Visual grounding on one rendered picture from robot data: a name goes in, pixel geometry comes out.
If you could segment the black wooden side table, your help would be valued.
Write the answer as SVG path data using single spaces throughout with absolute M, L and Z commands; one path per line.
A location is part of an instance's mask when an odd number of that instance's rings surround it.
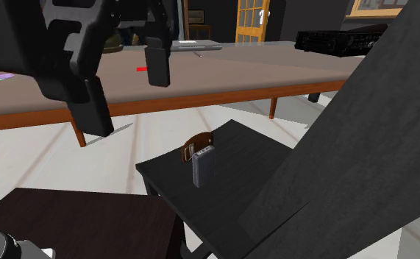
M 291 153 L 291 148 L 237 121 L 213 132 L 216 175 L 206 185 L 193 184 L 191 163 L 179 149 L 136 165 L 148 194 L 159 194 L 201 239 L 193 252 L 181 244 L 182 259 L 245 259 L 264 239 L 254 229 L 259 219 L 242 221 L 246 209 Z

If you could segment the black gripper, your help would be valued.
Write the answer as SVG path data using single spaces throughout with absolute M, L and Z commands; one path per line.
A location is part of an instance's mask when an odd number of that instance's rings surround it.
M 102 49 L 122 21 L 143 24 L 150 8 L 148 0 L 0 0 L 0 71 L 33 77 L 46 98 L 68 102 L 79 130 L 107 137 Z

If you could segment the black audio receiver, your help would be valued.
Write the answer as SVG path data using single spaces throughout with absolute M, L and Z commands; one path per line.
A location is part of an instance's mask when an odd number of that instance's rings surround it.
M 387 28 L 387 24 L 375 24 L 351 30 L 299 31 L 294 47 L 335 57 L 367 55 Z

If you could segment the olive green bowl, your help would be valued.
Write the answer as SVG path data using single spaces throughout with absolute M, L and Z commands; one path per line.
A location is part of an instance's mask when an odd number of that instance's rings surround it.
M 120 52 L 124 48 L 121 37 L 118 34 L 112 35 L 104 44 L 103 54 Z

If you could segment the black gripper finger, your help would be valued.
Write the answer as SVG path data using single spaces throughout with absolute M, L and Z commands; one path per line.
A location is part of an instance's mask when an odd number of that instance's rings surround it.
M 149 84 L 170 85 L 169 57 L 175 38 L 175 0 L 146 0 L 148 19 L 145 28 L 146 66 Z

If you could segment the dark grey slanted board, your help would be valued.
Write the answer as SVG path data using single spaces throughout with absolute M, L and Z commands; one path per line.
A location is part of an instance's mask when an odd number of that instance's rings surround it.
M 408 3 L 240 218 L 246 259 L 348 259 L 420 217 L 420 0 Z

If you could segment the yellow glazed door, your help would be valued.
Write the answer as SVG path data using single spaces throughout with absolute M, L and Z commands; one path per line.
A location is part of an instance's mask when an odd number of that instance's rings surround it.
M 265 40 L 270 0 L 238 0 L 236 43 L 259 43 Z

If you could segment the grey phone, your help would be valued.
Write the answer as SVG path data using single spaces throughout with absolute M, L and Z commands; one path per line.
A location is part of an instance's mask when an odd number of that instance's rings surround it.
M 201 188 L 214 178 L 216 170 L 216 149 L 206 146 L 192 156 L 193 184 Z

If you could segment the long brown wooden table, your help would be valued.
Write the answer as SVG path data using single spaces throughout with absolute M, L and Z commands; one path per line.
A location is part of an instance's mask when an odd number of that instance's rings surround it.
M 171 84 L 149 85 L 142 50 L 105 54 L 99 64 L 111 116 L 270 99 L 339 90 L 359 57 L 333 57 L 295 49 L 292 43 L 225 46 L 218 51 L 174 52 Z M 0 81 L 0 130 L 72 122 L 62 102 L 44 98 L 31 77 Z

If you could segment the brown wooden shelf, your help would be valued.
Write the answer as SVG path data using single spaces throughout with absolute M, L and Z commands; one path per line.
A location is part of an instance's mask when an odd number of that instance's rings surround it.
M 188 0 L 182 0 L 183 4 L 183 18 L 184 18 L 184 30 L 185 39 L 191 39 L 191 31 L 196 33 L 195 39 L 200 39 L 200 31 L 207 31 L 207 38 L 211 39 L 211 25 L 205 23 L 204 10 L 203 9 L 191 9 L 188 8 Z

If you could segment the dark brown robot stand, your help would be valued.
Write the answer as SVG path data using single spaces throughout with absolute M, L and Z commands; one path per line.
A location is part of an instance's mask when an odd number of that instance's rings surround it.
M 183 224 L 159 196 L 15 188 L 0 231 L 56 259 L 182 259 Z

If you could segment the silver closed laptop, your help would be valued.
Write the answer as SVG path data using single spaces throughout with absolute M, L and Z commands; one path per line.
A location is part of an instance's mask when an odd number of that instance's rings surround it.
M 223 45 L 213 40 L 174 40 L 172 52 L 198 52 L 209 50 L 221 50 Z

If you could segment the yellow framed window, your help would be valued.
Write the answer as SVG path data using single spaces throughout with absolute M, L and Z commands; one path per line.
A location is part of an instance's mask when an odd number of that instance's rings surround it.
M 395 18 L 409 0 L 354 0 L 346 18 Z

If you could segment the brown leather wallet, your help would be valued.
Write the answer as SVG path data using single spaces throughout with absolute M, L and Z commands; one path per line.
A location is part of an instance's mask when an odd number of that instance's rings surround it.
M 203 148 L 213 144 L 212 132 L 201 132 L 185 142 L 181 147 L 182 161 L 188 162 L 192 156 Z

